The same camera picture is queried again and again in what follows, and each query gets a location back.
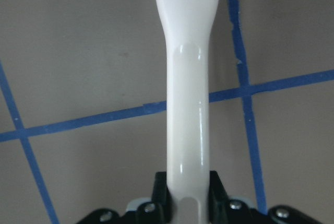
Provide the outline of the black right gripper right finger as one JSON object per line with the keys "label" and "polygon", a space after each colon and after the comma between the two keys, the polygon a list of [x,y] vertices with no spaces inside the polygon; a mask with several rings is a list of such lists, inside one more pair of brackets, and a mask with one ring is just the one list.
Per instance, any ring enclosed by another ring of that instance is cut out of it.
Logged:
{"label": "black right gripper right finger", "polygon": [[210,171],[209,220],[211,223],[318,223],[318,220],[288,205],[277,205],[266,214],[243,200],[229,197],[217,171]]}

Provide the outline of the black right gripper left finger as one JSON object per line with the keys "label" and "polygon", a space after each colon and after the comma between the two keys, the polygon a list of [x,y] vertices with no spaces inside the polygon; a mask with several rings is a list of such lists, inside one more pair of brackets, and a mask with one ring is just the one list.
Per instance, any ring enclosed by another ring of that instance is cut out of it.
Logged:
{"label": "black right gripper left finger", "polygon": [[166,183],[166,172],[157,172],[154,176],[151,200],[140,203],[134,210],[124,215],[108,208],[92,211],[79,223],[169,223],[171,221],[171,197]]}

